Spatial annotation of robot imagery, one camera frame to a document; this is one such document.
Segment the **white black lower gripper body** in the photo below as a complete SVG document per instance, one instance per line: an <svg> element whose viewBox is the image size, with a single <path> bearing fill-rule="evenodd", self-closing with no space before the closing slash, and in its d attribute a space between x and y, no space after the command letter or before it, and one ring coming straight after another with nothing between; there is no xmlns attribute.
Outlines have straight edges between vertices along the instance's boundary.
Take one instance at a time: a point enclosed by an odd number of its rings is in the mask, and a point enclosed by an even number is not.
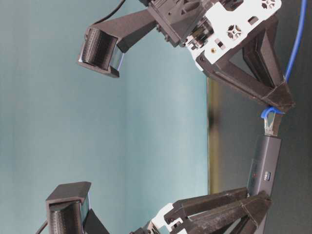
<svg viewBox="0 0 312 234"><path fill-rule="evenodd" d="M165 221L165 215L173 210L173 203L166 204L163 208L161 208L157 215L152 218L144 227L138 228L132 234L159 234L159 229L162 227L166 227L168 231L173 231L175 225L178 226L179 224L183 224L182 219L179 217L178 219L174 219L171 224L167 224Z"/></svg>

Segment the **white black upper gripper body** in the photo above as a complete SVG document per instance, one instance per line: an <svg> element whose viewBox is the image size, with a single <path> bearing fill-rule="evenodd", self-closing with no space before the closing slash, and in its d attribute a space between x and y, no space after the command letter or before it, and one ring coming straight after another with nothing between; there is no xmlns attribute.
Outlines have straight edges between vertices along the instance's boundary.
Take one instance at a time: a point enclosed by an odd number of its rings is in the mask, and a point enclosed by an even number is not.
<svg viewBox="0 0 312 234"><path fill-rule="evenodd" d="M143 0L156 28L173 47L201 53L214 64L273 16L280 0Z"/></svg>

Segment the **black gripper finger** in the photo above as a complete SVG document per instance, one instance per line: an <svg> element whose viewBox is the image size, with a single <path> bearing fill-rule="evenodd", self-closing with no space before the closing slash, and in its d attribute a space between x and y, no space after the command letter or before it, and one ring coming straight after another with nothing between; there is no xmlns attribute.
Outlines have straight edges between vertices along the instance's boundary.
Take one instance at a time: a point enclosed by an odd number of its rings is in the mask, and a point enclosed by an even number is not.
<svg viewBox="0 0 312 234"><path fill-rule="evenodd" d="M186 217L182 230L188 234L223 234L238 219L233 234L253 234L260 226L272 201L265 192L247 196L227 205Z"/></svg>
<svg viewBox="0 0 312 234"><path fill-rule="evenodd" d="M178 200L173 204L173 209L165 214L164 218L185 219L190 215L195 215L223 205L227 205L231 202L245 199L247 194L247 188L238 188L217 194Z"/></svg>
<svg viewBox="0 0 312 234"><path fill-rule="evenodd" d="M270 17L261 24L263 29L254 29L254 35L243 40L243 59L257 81L274 90L286 89L279 62L274 50L278 19Z"/></svg>
<svg viewBox="0 0 312 234"><path fill-rule="evenodd" d="M196 58L196 62L203 69L203 73L206 76L229 85L263 105L273 106L282 112L287 112L294 107L295 102L287 83L285 90L276 91L257 81L254 74L252 76L249 75L230 61L230 58L240 50L242 50L242 44L230 49L214 64L211 64L208 61L208 57L202 52Z"/></svg>

